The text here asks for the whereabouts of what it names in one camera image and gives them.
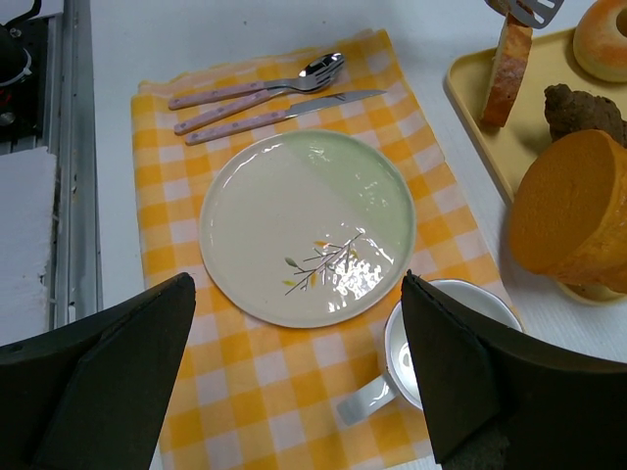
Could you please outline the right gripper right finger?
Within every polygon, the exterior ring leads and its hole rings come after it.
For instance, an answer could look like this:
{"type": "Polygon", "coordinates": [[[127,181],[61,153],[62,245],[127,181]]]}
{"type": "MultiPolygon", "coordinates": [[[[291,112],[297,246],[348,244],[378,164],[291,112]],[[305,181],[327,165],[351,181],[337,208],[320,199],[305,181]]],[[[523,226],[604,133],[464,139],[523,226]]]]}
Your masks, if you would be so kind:
{"type": "Polygon", "coordinates": [[[445,469],[622,469],[626,366],[499,323],[407,274],[402,311],[445,469]]]}

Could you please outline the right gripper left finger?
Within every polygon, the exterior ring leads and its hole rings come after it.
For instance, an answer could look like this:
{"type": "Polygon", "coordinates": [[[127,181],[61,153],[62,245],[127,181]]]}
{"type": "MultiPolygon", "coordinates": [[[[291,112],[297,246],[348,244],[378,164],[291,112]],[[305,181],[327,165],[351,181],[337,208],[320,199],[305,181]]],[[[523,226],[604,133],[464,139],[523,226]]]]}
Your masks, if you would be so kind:
{"type": "Polygon", "coordinates": [[[2,347],[2,468],[149,468],[195,305],[183,272],[2,347]]]}

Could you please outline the white ceramic mug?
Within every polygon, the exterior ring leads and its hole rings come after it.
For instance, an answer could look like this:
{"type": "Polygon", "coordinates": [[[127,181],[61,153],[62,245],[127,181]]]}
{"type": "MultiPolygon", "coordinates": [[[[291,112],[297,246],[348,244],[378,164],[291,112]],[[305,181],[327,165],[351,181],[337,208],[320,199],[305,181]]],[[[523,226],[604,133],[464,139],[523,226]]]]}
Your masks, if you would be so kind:
{"type": "MultiPolygon", "coordinates": [[[[523,330],[506,303],[487,290],[460,279],[436,279],[430,283],[461,304],[519,332],[523,330]]],[[[397,397],[412,408],[422,408],[400,303],[386,320],[379,363],[382,374],[337,405],[345,425],[363,421],[397,397]]]]}

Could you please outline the brown chocolate muffin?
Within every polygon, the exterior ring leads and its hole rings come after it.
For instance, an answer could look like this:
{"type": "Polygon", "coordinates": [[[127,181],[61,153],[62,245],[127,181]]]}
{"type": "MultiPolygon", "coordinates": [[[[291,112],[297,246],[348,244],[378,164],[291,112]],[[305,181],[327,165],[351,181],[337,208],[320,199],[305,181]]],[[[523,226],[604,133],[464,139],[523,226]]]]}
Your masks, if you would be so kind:
{"type": "Polygon", "coordinates": [[[610,99],[571,90],[563,83],[547,87],[544,94],[545,119],[554,142],[580,130],[595,129],[626,147],[626,121],[610,99]]]}

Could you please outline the sliced loaf bread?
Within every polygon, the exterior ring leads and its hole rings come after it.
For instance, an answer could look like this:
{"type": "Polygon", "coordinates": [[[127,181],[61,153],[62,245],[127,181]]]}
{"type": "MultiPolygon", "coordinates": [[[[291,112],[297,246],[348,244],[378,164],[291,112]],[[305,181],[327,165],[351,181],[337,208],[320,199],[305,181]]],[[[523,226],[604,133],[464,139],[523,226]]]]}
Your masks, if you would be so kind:
{"type": "Polygon", "coordinates": [[[507,14],[493,59],[480,120],[504,127],[513,108],[527,68],[533,29],[507,14]]]}

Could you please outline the metal serving tongs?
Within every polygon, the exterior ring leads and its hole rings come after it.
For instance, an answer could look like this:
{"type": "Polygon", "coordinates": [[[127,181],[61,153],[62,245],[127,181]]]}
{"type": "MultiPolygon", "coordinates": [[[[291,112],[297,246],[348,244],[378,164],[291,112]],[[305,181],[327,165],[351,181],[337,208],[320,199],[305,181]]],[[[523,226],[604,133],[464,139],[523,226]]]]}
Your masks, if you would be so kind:
{"type": "Polygon", "coordinates": [[[563,0],[485,0],[485,3],[497,13],[511,15],[519,23],[542,29],[555,18],[563,5],[563,0]]]}

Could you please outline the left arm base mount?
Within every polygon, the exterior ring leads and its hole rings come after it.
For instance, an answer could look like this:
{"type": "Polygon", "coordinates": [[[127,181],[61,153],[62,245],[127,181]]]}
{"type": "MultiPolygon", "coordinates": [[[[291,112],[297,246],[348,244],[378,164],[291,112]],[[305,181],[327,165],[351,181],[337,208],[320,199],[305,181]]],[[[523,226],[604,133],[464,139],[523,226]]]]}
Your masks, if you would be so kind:
{"type": "Polygon", "coordinates": [[[61,8],[45,1],[1,22],[1,153],[50,141],[61,8]]]}

